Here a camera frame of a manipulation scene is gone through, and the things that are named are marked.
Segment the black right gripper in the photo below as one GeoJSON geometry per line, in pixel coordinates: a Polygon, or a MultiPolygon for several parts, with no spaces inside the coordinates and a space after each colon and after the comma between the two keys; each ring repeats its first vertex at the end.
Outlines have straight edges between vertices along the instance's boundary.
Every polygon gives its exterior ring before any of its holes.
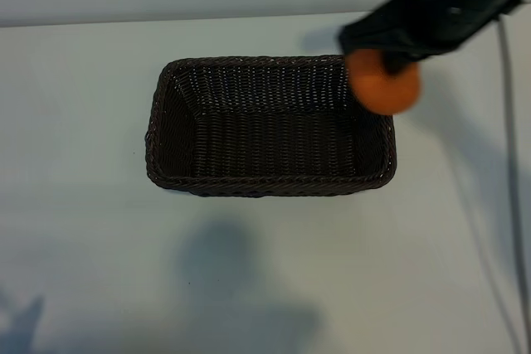
{"type": "Polygon", "coordinates": [[[384,51],[382,65],[388,76],[417,75],[416,59],[456,50],[520,5],[521,0],[500,0],[482,10],[478,6],[439,7],[434,1],[413,5],[405,0],[391,0],[363,19],[369,32],[361,41],[363,27],[350,23],[339,30],[338,44],[344,56],[359,47],[384,51]]]}

